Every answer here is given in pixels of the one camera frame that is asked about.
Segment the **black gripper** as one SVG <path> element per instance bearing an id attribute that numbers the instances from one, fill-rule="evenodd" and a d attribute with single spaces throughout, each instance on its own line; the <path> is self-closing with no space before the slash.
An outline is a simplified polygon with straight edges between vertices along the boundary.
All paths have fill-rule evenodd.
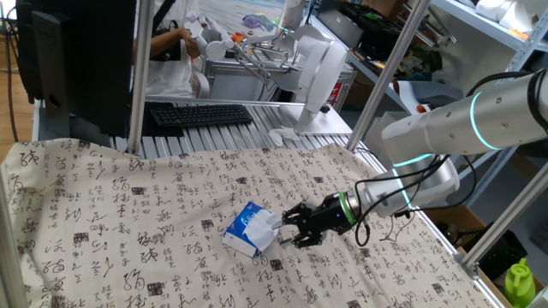
<path id="1" fill-rule="evenodd" d="M 295 248 L 304 248 L 308 246 L 319 246 L 325 240 L 328 230 L 343 234 L 352 228 L 352 214 L 343 192 L 334 193 L 325 197 L 322 204 L 316 209 L 314 222 L 317 227 L 307 227 L 297 225 L 308 218 L 316 209 L 316 206 L 302 201 L 289 210 L 282 213 L 279 222 L 273 225 L 274 229 L 279 229 L 284 225 L 296 225 L 298 233 L 282 240 L 280 246 L 294 246 Z"/>

